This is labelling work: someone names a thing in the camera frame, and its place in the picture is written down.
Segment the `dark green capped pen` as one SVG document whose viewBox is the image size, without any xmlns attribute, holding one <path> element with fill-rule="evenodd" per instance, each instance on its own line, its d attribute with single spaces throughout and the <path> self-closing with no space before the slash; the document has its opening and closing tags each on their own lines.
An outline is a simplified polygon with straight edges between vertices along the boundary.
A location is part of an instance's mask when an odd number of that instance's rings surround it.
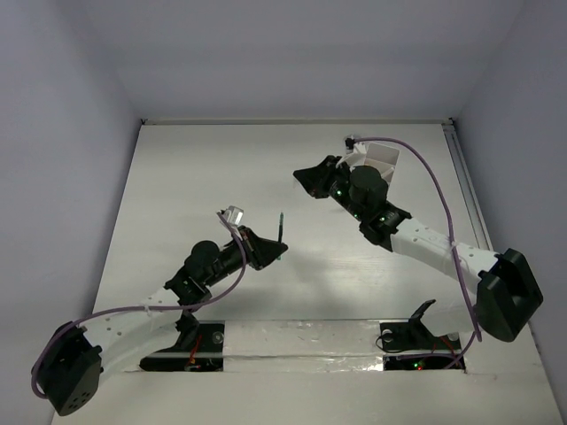
<svg viewBox="0 0 567 425">
<path fill-rule="evenodd" d="M 284 237 L 284 212 L 280 212 L 279 213 L 279 219 L 278 219 L 278 238 L 277 238 L 277 242 L 278 243 L 282 243 L 283 242 L 283 237 Z M 281 260 L 282 259 L 282 254 L 280 254 L 277 257 L 277 260 Z"/>
</svg>

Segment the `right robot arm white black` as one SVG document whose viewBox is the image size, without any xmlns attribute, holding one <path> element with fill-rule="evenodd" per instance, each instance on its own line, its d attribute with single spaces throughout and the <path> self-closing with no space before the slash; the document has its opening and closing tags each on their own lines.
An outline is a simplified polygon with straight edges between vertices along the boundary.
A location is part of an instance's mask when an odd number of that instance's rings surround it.
<svg viewBox="0 0 567 425">
<path fill-rule="evenodd" d="M 479 327 L 500 341 L 514 341 L 543 302 L 525 255 L 456 243 L 425 226 L 388 201 L 393 172 L 382 161 L 328 156 L 293 176 L 309 196 L 334 199 L 358 220 L 370 243 L 463 282 L 476 299 L 473 313 Z"/>
</svg>

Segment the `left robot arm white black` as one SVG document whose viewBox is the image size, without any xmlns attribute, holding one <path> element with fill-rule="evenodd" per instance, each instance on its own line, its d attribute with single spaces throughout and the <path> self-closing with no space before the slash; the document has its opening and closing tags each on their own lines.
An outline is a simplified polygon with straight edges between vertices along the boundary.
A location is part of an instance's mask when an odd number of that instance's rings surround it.
<svg viewBox="0 0 567 425">
<path fill-rule="evenodd" d="M 246 268 L 270 266 L 288 246 L 257 236 L 250 228 L 230 229 L 223 246 L 196 243 L 163 287 L 137 305 L 114 307 L 59 326 L 31 369 L 31 388 L 60 416 L 90 401 L 100 384 L 146 356 L 173 346 L 191 347 L 199 323 L 194 313 L 216 302 L 210 289 Z"/>
</svg>

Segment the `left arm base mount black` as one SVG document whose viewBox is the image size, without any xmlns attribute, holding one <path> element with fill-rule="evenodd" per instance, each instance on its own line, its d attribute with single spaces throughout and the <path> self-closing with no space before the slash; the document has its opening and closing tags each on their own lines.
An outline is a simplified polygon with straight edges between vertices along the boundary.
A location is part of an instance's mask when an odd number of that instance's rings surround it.
<svg viewBox="0 0 567 425">
<path fill-rule="evenodd" d="M 200 322 L 192 313 L 182 313 L 175 324 L 177 339 L 165 349 L 141 359 L 144 372 L 221 372 L 225 322 Z"/>
</svg>

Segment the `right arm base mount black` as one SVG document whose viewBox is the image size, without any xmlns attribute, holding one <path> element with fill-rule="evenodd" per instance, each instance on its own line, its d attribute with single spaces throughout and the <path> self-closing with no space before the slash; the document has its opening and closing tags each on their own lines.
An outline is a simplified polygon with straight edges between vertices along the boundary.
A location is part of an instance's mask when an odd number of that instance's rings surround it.
<svg viewBox="0 0 567 425">
<path fill-rule="evenodd" d="M 384 354 L 385 371 L 465 369 L 462 359 L 453 364 L 462 351 L 460 337 L 434 336 L 422 323 L 434 303 L 434 299 L 425 301 L 408 319 L 380 324 L 375 346 Z"/>
</svg>

